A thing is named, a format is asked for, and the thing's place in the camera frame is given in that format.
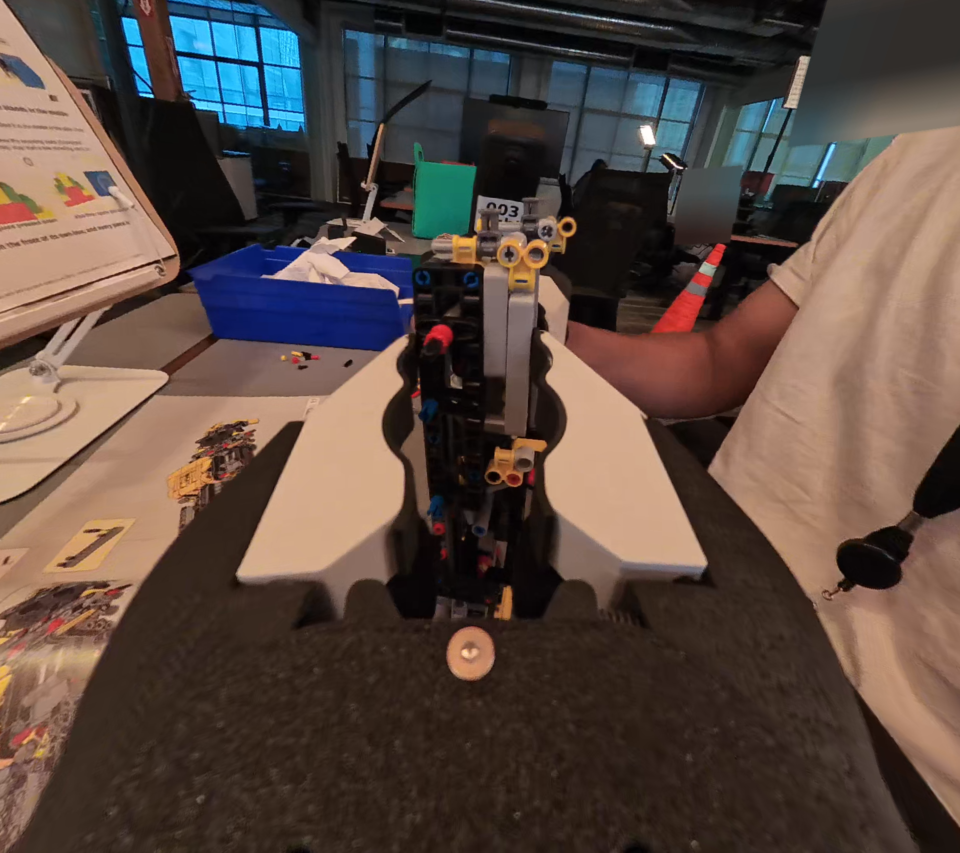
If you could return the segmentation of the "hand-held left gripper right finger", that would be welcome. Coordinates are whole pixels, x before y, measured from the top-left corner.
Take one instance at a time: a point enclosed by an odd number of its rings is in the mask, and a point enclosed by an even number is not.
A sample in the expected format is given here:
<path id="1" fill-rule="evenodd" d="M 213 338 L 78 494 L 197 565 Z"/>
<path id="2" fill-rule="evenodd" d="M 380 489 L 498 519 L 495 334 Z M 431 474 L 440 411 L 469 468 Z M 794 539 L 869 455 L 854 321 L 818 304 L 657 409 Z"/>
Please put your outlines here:
<path id="1" fill-rule="evenodd" d="M 562 583 L 609 608 L 634 583 L 699 581 L 708 560 L 642 411 L 548 331 L 531 335 L 528 393 L 518 617 L 542 617 Z"/>

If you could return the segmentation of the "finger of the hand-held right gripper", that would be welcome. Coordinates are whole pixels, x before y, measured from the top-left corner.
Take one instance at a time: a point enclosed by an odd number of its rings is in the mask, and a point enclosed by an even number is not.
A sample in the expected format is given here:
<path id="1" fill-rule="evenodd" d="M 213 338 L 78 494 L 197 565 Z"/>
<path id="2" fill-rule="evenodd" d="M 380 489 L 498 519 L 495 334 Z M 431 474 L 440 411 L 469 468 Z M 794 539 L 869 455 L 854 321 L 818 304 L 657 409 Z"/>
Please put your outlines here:
<path id="1" fill-rule="evenodd" d="M 538 325 L 561 344 L 566 344 L 569 337 L 571 299 L 569 277 L 555 266 L 546 266 L 539 271 L 537 300 L 543 318 Z"/>

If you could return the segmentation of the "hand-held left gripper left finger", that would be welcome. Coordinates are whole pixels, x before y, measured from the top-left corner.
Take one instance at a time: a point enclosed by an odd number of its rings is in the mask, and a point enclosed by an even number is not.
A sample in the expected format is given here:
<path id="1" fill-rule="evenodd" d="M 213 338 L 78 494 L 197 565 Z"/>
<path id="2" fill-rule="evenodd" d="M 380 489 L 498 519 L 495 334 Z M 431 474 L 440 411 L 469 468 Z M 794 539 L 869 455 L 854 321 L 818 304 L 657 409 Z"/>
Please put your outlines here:
<path id="1" fill-rule="evenodd" d="M 413 570 L 430 534 L 403 452 L 415 430 L 410 345 L 402 335 L 305 416 L 240 584 L 313 584 L 341 617 L 355 583 Z"/>

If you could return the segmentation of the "toy car chassis model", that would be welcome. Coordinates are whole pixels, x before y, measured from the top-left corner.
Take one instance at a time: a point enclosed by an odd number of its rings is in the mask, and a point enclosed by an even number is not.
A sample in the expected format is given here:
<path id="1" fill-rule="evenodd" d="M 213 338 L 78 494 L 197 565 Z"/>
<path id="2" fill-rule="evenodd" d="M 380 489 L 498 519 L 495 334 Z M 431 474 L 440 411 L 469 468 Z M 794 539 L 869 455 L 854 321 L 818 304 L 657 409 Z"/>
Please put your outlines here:
<path id="1" fill-rule="evenodd" d="M 561 577 L 544 465 L 566 422 L 546 389 L 541 281 L 577 224 L 532 197 L 431 240 L 413 277 L 411 347 L 425 452 L 428 596 L 452 617 L 534 619 Z"/>

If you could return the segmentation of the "person's right forearm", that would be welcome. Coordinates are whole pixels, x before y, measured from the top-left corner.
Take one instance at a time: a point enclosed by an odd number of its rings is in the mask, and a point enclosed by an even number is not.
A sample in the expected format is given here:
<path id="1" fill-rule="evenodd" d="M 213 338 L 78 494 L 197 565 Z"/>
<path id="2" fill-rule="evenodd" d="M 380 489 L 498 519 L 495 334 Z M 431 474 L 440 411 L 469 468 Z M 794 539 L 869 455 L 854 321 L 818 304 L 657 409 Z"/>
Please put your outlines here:
<path id="1" fill-rule="evenodd" d="M 565 344 L 644 414 L 704 418 L 743 405 L 797 312 L 769 281 L 702 331 L 621 334 L 569 322 Z"/>

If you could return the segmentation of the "green tote bag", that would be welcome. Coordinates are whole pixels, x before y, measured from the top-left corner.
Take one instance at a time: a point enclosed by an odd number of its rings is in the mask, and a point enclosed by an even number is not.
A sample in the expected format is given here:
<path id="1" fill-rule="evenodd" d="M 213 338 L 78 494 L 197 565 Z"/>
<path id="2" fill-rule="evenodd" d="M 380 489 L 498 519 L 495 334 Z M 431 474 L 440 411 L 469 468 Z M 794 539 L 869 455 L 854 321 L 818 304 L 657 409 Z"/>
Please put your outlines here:
<path id="1" fill-rule="evenodd" d="M 412 235 L 433 240 L 440 235 L 469 234 L 474 213 L 476 166 L 431 162 L 414 143 Z"/>

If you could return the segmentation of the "scattered small toy pins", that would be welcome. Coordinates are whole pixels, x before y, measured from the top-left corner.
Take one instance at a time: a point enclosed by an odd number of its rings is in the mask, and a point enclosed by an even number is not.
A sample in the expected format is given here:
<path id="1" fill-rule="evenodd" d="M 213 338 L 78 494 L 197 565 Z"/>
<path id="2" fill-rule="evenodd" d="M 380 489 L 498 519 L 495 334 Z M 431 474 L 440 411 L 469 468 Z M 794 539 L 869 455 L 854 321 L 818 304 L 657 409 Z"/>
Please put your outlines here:
<path id="1" fill-rule="evenodd" d="M 300 350 L 287 350 L 279 354 L 278 360 L 300 371 L 340 371 L 352 369 L 359 363 L 357 353 L 332 347 L 319 347 Z"/>

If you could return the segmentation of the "blue plastic bin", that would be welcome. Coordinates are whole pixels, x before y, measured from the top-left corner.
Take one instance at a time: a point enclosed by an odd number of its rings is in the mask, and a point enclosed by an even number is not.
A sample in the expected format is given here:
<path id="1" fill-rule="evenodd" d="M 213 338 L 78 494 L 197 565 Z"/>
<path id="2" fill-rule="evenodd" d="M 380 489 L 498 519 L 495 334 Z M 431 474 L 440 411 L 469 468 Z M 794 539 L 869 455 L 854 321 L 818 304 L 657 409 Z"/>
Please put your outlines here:
<path id="1" fill-rule="evenodd" d="M 398 288 L 274 279 L 301 255 L 248 246 L 190 270 L 211 332 L 220 340 L 379 352 L 407 334 L 415 263 L 406 257 L 338 254 L 349 271 Z"/>

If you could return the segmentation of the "crumpled white paper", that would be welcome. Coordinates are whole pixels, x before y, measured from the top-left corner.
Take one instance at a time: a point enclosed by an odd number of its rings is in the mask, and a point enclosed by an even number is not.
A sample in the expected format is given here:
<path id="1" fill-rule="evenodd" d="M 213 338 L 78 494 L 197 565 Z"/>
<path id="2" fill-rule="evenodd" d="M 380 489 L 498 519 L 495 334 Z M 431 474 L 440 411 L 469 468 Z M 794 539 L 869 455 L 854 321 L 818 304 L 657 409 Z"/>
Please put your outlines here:
<path id="1" fill-rule="evenodd" d="M 264 273 L 262 279 L 285 280 L 340 287 L 382 290 L 401 298 L 401 289 L 376 272 L 352 271 L 336 254 L 348 250 L 353 237 L 321 238 L 308 247 L 294 247 L 296 256 L 274 273 Z"/>

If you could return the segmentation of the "open instruction booklet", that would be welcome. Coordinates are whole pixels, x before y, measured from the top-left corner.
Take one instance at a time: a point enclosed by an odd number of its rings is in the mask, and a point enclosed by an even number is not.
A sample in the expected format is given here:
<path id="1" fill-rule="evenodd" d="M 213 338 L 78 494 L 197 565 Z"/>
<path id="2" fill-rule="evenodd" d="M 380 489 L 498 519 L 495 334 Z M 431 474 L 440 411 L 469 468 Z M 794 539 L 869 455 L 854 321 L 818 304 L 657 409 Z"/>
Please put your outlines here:
<path id="1" fill-rule="evenodd" d="M 95 814 L 236 615 L 236 570 L 329 398 L 161 396 L 11 531 L 2 851 L 92 843 Z"/>

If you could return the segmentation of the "paned window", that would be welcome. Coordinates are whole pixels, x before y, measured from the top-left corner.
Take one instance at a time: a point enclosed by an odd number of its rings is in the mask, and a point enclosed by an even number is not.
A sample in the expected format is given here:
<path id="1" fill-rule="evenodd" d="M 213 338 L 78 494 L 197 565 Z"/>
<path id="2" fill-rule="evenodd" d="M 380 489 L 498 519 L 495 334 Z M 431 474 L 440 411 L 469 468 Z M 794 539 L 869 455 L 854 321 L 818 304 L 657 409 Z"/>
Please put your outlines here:
<path id="1" fill-rule="evenodd" d="M 187 98 L 231 127 L 306 131 L 298 35 L 245 0 L 166 0 Z"/>

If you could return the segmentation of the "large black wall screen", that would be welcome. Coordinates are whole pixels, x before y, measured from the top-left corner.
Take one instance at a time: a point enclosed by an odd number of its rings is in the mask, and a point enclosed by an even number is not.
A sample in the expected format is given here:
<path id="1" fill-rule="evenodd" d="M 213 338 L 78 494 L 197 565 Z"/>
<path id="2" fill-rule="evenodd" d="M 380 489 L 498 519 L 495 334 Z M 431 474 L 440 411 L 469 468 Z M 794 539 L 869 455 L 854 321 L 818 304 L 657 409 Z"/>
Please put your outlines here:
<path id="1" fill-rule="evenodd" d="M 496 129 L 507 127 L 508 132 L 542 139 L 545 155 L 540 177 L 560 177 L 570 129 L 570 112 L 553 109 L 541 101 L 506 95 L 493 94 L 488 99 L 468 97 L 462 103 L 460 163 L 479 164 L 482 141 L 491 126 Z"/>

